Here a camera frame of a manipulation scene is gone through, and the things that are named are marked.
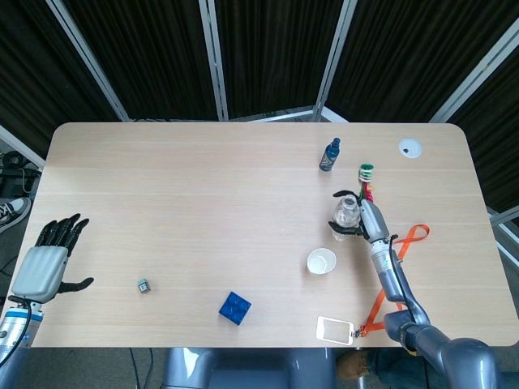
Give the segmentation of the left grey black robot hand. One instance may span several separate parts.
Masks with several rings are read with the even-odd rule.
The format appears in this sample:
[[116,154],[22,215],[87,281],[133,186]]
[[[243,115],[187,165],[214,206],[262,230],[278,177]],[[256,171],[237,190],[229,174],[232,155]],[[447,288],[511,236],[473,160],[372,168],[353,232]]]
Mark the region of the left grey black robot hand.
[[79,292],[89,287],[94,282],[92,277],[76,283],[62,280],[79,235],[88,223],[89,219],[81,219],[79,213],[50,221],[25,255],[8,299],[17,304],[35,302],[44,305],[58,294]]

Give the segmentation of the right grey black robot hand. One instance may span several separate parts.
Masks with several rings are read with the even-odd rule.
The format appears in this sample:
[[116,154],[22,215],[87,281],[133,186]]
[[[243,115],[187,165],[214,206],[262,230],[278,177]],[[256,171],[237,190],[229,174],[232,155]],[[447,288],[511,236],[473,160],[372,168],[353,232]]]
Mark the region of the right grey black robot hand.
[[332,196],[340,200],[328,222],[335,237],[342,240],[347,236],[362,236],[371,244],[377,241],[389,243],[388,227],[373,202],[361,199],[351,190],[340,190]]

